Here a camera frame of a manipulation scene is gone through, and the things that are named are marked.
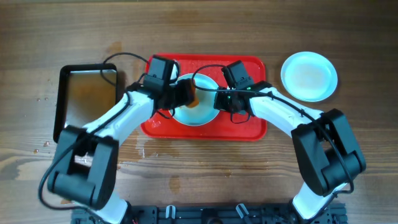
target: red placemat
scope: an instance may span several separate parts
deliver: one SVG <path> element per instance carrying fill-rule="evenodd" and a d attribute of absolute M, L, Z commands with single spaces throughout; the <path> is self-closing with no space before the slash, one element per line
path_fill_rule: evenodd
<path fill-rule="evenodd" d="M 169 59 L 175 59 L 180 63 L 180 75 L 195 72 L 198 68 L 209 64 L 229 65 L 241 60 L 253 77 L 254 82 L 266 79 L 264 64 L 253 56 L 239 55 L 192 55 L 192 54 L 157 54 Z M 221 68 L 210 67 L 199 73 L 212 78 L 219 86 L 227 87 Z M 244 121 L 246 115 L 234 114 L 234 121 Z M 141 124 L 142 131 L 152 138 L 176 138 L 176 139 L 211 139 L 224 141 L 257 141 L 267 132 L 267 122 L 259 118 L 251 118 L 243 124 L 234 124 L 230 121 L 230 114 L 220 111 L 217 117 L 202 126 L 186 126 L 174 119 L 165 119 L 155 114 L 151 119 Z"/>

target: light blue plate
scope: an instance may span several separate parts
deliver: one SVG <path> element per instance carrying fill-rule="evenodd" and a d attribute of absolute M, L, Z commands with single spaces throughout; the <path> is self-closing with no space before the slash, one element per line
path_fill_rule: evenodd
<path fill-rule="evenodd" d="M 307 102 L 328 98 L 336 90 L 338 81 L 331 62 L 314 52 L 290 56 L 282 66 L 280 78 L 292 96 Z"/>
<path fill-rule="evenodd" d="M 192 78 L 192 75 L 192 73 L 183 75 L 178 80 Z M 195 84 L 203 88 L 218 88 L 217 83 L 213 79 L 199 73 L 195 75 Z M 213 107 L 216 92 L 196 89 L 195 94 L 199 100 L 199 104 L 196 107 L 187 108 L 186 106 L 181 106 L 175 109 L 174 119 L 179 123 L 188 126 L 204 125 L 213 120 L 220 112 Z"/>

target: round plate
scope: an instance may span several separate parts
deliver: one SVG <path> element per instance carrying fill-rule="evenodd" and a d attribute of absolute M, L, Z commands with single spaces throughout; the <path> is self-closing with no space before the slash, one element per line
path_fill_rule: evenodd
<path fill-rule="evenodd" d="M 314 52 L 299 52 L 283 64 L 280 78 L 286 90 L 299 100 L 317 102 L 328 98 L 337 87 L 337 73 L 331 62 Z"/>
<path fill-rule="evenodd" d="M 178 80 L 192 78 L 191 74 L 186 74 L 178 78 Z M 217 89 L 217 83 L 206 75 L 197 73 L 195 75 L 195 84 L 199 87 Z M 174 119 L 179 123 L 188 126 L 200 126 L 209 123 L 213 120 L 219 110 L 214 109 L 214 100 L 216 92 L 203 91 L 196 89 L 196 97 L 199 104 L 194 108 L 187 108 L 186 106 L 181 106 L 175 109 Z"/>

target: wood grain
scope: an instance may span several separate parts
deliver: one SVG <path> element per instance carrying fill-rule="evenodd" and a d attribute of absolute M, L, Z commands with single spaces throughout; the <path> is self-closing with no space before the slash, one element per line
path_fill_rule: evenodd
<path fill-rule="evenodd" d="M 332 0 L 0 5 L 1 223 L 69 222 L 68 212 L 47 210 L 36 196 L 56 146 L 59 71 L 120 50 L 255 55 L 287 96 L 283 61 L 304 50 L 326 56 L 339 87 L 303 104 L 342 110 L 368 164 L 355 192 L 337 201 L 350 223 L 398 222 L 397 9 L 396 1 Z M 128 83 L 144 67 L 113 62 Z M 158 140 L 136 130 L 119 160 L 116 188 L 133 205 L 288 202 L 302 185 L 292 143 L 272 125 L 258 142 Z"/>

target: wooden table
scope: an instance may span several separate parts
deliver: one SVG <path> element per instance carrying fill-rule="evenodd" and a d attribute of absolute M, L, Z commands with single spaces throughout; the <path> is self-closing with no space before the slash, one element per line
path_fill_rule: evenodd
<path fill-rule="evenodd" d="M 397 8 L 332 0 L 0 5 L 0 222 L 69 222 L 69 212 L 37 200 L 55 152 L 59 71 L 119 51 L 255 55 L 289 97 L 283 61 L 300 51 L 326 56 L 339 87 L 303 104 L 342 110 L 368 165 L 355 192 L 336 201 L 346 203 L 350 223 L 398 222 Z M 113 62 L 129 83 L 143 69 L 130 58 Z M 291 140 L 273 125 L 257 142 L 158 140 L 137 129 L 119 160 L 116 188 L 133 205 L 288 202 L 303 183 Z"/>

